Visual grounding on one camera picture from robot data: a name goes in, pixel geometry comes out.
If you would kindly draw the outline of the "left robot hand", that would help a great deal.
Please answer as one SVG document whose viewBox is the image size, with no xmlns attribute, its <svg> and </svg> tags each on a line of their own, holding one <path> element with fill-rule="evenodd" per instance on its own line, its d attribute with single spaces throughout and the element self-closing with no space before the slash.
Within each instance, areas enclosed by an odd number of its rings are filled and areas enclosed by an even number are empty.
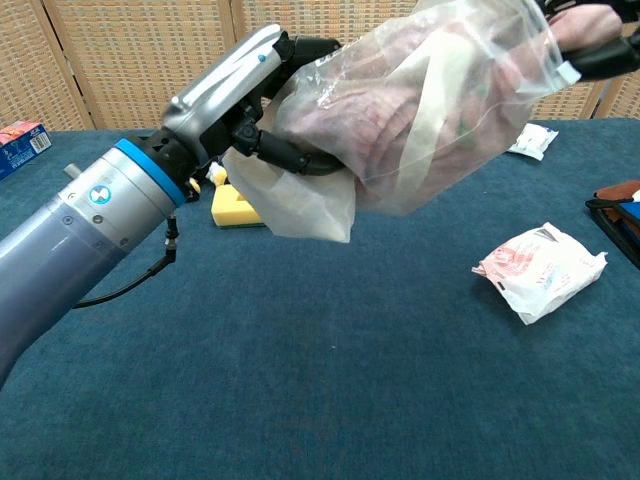
<svg viewBox="0 0 640 480">
<path fill-rule="evenodd" d="M 294 174 L 326 176 L 343 169 L 334 156 L 305 153 L 258 126 L 263 99 L 274 98 L 297 70 L 340 46 L 331 38 L 290 36 L 278 24 L 239 41 L 170 100 L 161 128 L 141 142 L 159 170 L 158 183 L 180 204 L 188 178 L 229 149 Z"/>
</svg>

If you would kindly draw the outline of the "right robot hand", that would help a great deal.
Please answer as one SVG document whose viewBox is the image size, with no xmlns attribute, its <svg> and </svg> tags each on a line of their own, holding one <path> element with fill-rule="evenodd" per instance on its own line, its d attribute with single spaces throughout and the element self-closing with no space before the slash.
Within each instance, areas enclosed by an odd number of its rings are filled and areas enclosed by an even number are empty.
<svg viewBox="0 0 640 480">
<path fill-rule="evenodd" d="M 583 81 L 600 81 L 639 69 L 639 31 L 622 33 L 639 21 L 637 1 L 539 1 L 565 61 Z"/>
</svg>

